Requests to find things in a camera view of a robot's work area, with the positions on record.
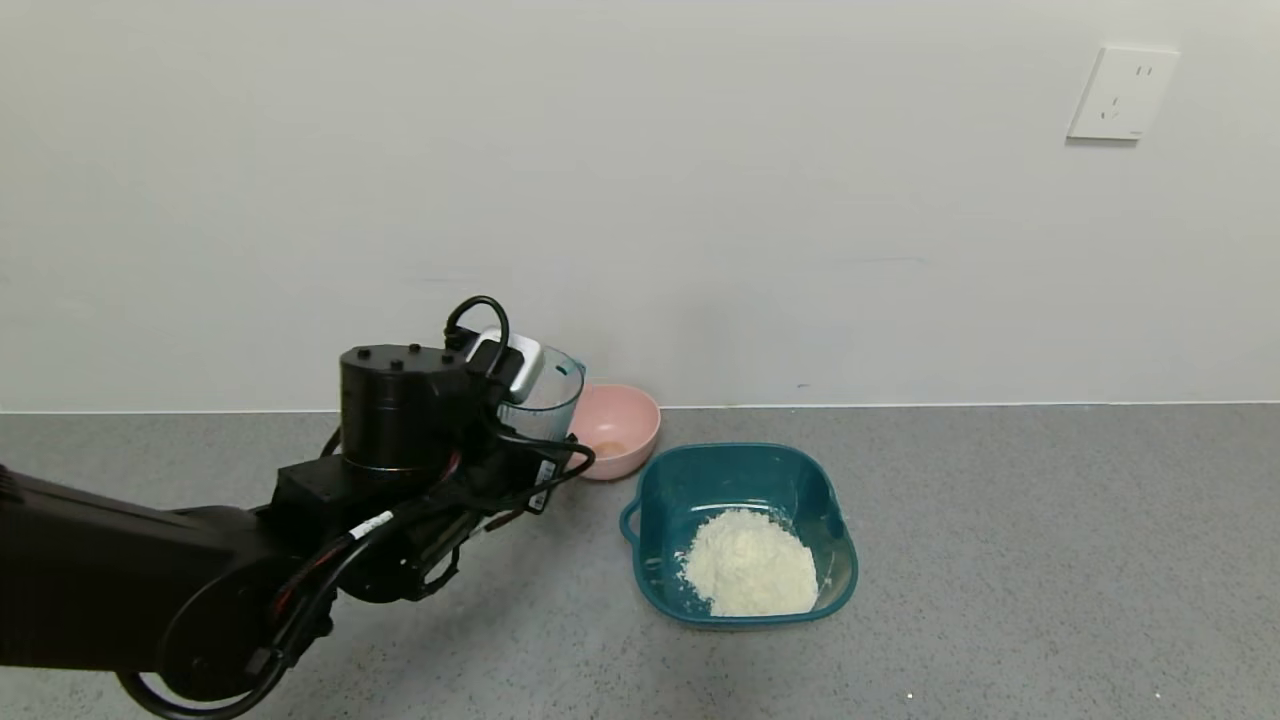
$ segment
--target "pink bowl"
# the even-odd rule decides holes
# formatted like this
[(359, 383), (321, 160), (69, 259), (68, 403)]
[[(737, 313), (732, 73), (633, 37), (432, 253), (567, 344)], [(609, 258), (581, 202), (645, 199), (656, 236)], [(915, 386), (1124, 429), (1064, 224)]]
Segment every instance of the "pink bowl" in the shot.
[(595, 451), (595, 464), (584, 478), (616, 480), (635, 473), (658, 443), (662, 413), (643, 389), (593, 386), (582, 389), (570, 432)]

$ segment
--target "clear plastic container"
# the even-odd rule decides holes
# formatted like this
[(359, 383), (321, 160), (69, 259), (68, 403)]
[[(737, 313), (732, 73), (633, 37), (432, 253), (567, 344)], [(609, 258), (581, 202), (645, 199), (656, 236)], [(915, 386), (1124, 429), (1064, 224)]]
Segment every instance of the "clear plastic container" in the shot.
[(568, 436), (585, 382), (586, 368), (581, 363), (544, 345), (543, 372), (534, 380), (534, 389), (520, 405), (499, 405), (498, 419), (525, 437), (562, 441)]

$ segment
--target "speckled countertop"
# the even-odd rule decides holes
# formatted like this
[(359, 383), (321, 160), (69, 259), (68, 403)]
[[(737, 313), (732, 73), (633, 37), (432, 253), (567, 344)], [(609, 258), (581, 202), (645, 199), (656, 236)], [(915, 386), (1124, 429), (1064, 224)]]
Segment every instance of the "speckled countertop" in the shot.
[[(248, 717), (1275, 717), (1280, 406), (716, 410), (667, 446), (795, 445), (861, 561), (833, 618), (691, 632), (634, 587), (634, 480), (468, 543), (421, 603), (339, 601)], [(0, 460), (152, 506), (253, 505), (324, 415), (0, 416)], [(106, 675), (0, 669), (6, 720), (145, 717)]]

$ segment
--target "white label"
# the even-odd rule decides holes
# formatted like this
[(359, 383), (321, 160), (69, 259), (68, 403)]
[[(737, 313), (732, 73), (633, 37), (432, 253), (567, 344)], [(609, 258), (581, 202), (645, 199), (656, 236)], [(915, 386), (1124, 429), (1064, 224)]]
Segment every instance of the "white label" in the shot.
[[(556, 464), (552, 462), (550, 460), (543, 460), (541, 466), (538, 468), (538, 479), (534, 480), (534, 484), (535, 486), (545, 484), (550, 482), (554, 474), (556, 474)], [(530, 497), (529, 506), (532, 507), (534, 510), (541, 511), (543, 507), (547, 507), (547, 493), (540, 492), (534, 497)]]
[(372, 518), (352, 528), (351, 537), (353, 537), (355, 539), (360, 539), (367, 536), (369, 533), (374, 532), (374, 528), (378, 528), (379, 525), (387, 523), (387, 520), (390, 520), (392, 518), (393, 515), (390, 510), (383, 512), (381, 515), (374, 515)]

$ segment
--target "white device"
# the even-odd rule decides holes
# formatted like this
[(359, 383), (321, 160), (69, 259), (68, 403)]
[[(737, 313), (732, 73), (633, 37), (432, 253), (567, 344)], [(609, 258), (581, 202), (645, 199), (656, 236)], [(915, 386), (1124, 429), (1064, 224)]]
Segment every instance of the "white device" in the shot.
[[(467, 350), (467, 361), (476, 354), (480, 345), (484, 341), (492, 340), (493, 342), (502, 342), (502, 329), (499, 328), (485, 328), (484, 332), (471, 343), (471, 348)], [(513, 405), (520, 405), (529, 400), (529, 393), (534, 391), (534, 384), (538, 382), (538, 375), (543, 373), (543, 343), (536, 340), (527, 338), (525, 336), (518, 336), (511, 333), (511, 341), (508, 347), (512, 350), (518, 350), (521, 355), (525, 356), (525, 364), (521, 365), (520, 372), (516, 373), (516, 379), (511, 383), (511, 391), (507, 395), (507, 401)]]
[(1068, 137), (1139, 140), (1181, 55), (1172, 50), (1103, 47)]

